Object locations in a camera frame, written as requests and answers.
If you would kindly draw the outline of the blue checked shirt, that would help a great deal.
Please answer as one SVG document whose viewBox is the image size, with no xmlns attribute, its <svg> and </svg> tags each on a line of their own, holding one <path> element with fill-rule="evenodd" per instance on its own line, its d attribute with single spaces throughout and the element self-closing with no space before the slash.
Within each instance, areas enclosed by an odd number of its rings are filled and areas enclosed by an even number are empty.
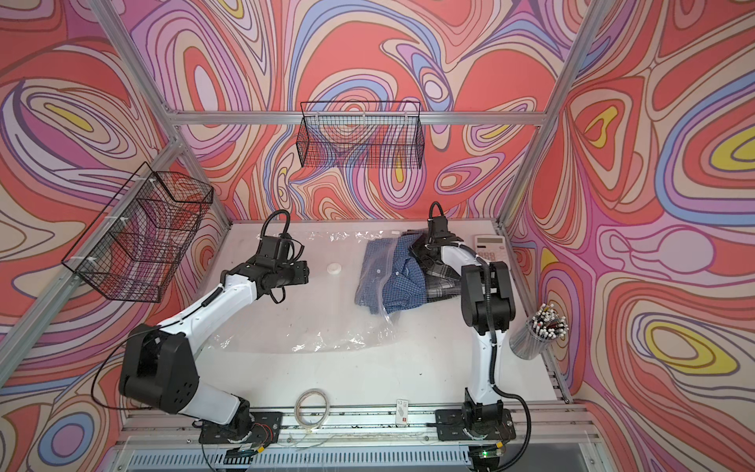
<svg viewBox="0 0 755 472">
<path fill-rule="evenodd" d="M 411 253 L 419 233 L 370 241 L 354 302 L 372 315 L 389 316 L 428 302 L 425 273 Z"/>
</svg>

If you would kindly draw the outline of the clear plastic vacuum bag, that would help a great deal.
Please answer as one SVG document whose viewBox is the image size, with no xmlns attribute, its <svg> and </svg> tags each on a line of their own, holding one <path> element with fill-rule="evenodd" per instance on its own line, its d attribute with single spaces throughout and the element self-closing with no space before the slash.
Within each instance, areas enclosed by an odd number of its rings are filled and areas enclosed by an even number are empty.
<svg viewBox="0 0 755 472">
<path fill-rule="evenodd" d="M 366 246 L 401 236 L 383 221 L 294 222 L 289 232 L 305 246 L 309 282 L 289 286 L 283 302 L 263 297 L 214 332 L 209 348 L 227 353 L 310 354 L 387 345 L 397 338 L 399 313 L 372 315 L 354 302 Z M 342 265 L 330 275 L 331 263 Z"/>
</svg>

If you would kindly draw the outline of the grey plaid shirt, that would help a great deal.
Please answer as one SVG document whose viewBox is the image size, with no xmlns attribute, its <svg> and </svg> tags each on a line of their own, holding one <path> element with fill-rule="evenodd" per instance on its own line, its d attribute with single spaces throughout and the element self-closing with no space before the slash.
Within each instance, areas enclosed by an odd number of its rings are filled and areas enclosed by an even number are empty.
<svg viewBox="0 0 755 472">
<path fill-rule="evenodd" d="M 424 233 L 424 231 L 410 231 L 406 232 L 405 236 L 414 237 L 415 242 L 421 233 Z M 425 276 L 426 293 L 429 303 L 447 300 L 460 295 L 461 277 L 458 269 L 452 269 L 444 261 L 442 261 L 441 265 L 419 265 L 419 267 Z"/>
</svg>

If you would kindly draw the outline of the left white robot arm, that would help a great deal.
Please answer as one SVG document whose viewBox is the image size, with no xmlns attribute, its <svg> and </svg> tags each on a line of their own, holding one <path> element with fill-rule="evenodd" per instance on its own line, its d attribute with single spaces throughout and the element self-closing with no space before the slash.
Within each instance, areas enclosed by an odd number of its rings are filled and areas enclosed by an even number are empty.
<svg viewBox="0 0 755 472">
<path fill-rule="evenodd" d="M 156 326 L 132 330 L 125 345 L 119 393 L 145 406 L 230 426 L 251 428 L 249 406 L 238 395 L 201 379 L 196 356 L 210 336 L 263 297 L 285 299 L 285 288 L 309 282 L 309 268 L 298 242 L 288 233 L 263 236 L 258 251 L 228 271 L 199 301 Z"/>
</svg>

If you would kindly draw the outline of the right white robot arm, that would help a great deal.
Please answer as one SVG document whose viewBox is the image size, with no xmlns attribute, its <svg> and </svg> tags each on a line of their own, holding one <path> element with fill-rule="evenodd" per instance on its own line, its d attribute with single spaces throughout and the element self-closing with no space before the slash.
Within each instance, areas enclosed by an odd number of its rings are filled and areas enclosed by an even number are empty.
<svg viewBox="0 0 755 472">
<path fill-rule="evenodd" d="M 501 339 L 516 315 L 508 266 L 491 263 L 448 228 L 445 216 L 430 216 L 428 229 L 410 248 L 425 277 L 430 301 L 460 299 L 465 326 L 475 332 L 471 385 L 465 389 L 465 421 L 503 409 L 495 370 Z"/>
</svg>

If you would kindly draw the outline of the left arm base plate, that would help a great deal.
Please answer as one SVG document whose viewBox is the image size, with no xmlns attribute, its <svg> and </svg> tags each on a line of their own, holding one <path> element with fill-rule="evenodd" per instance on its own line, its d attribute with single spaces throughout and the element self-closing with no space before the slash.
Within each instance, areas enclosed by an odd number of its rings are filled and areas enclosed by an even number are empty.
<svg viewBox="0 0 755 472">
<path fill-rule="evenodd" d="M 269 446 L 278 441 L 283 414 L 279 411 L 253 411 L 248 420 L 232 422 L 229 425 L 218 425 L 212 422 L 203 423 L 199 443 L 203 446 L 210 444 L 256 444 Z"/>
</svg>

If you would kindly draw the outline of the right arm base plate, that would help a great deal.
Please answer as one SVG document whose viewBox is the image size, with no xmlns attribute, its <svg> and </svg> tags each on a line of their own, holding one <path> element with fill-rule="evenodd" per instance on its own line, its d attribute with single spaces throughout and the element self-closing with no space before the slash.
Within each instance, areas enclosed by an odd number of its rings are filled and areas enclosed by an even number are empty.
<svg viewBox="0 0 755 472">
<path fill-rule="evenodd" d="M 510 411 L 485 413 L 481 418 L 466 419 L 460 408 L 437 409 L 433 426 L 441 442 L 511 442 L 517 432 Z"/>
</svg>

